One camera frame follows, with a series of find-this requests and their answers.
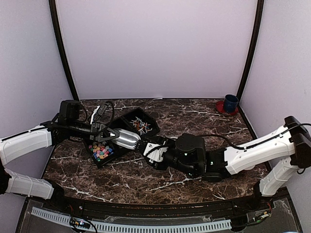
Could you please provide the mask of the metal scoop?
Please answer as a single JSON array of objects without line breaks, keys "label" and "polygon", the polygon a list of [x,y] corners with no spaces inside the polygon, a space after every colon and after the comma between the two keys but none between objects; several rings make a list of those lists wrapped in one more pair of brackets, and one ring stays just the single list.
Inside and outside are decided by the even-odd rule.
[{"label": "metal scoop", "polygon": [[140,136],[134,132],[124,130],[121,128],[116,128],[114,129],[116,133],[116,138],[112,139],[111,141],[123,148],[129,149],[129,150],[134,150],[135,149],[135,144],[141,140]]}]

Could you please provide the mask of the black three-compartment candy tray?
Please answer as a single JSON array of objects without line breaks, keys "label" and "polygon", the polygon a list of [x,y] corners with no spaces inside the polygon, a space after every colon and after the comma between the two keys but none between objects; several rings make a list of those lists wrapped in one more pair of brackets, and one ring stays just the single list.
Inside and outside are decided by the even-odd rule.
[{"label": "black three-compartment candy tray", "polygon": [[139,140],[153,137],[160,132],[156,120],[141,108],[118,117],[110,128],[119,133],[118,138],[100,143],[83,140],[84,147],[98,168],[136,149]]}]

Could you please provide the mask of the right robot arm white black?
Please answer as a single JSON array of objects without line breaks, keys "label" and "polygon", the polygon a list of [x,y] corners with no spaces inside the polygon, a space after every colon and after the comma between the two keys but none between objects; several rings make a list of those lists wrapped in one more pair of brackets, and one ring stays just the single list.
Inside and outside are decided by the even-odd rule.
[{"label": "right robot arm white black", "polygon": [[172,167],[189,178],[200,177],[208,182],[219,182],[256,165],[279,158],[267,176],[254,185],[254,195],[248,207],[259,210],[294,174],[302,174],[311,166],[311,136],[308,123],[300,123],[288,116],[284,125],[251,142],[217,150],[206,149],[206,137],[213,134],[184,133],[177,139],[156,137],[140,140],[136,148],[147,163],[157,170]]}]

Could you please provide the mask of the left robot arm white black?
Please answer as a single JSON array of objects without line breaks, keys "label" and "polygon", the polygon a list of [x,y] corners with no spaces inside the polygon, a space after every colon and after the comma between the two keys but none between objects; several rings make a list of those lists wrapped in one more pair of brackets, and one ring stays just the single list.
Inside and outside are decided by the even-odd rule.
[{"label": "left robot arm white black", "polygon": [[65,211],[69,207],[69,202],[63,197],[62,187],[52,181],[12,172],[5,166],[19,157],[55,146],[71,137],[92,142],[116,138],[118,133],[109,127],[110,123],[99,122],[108,107],[114,109],[111,101],[98,106],[91,117],[80,120],[80,111],[85,110],[84,106],[77,100],[64,100],[52,120],[43,122],[28,131],[2,138],[0,140],[0,193],[39,197],[49,200],[50,205],[57,211]]}]

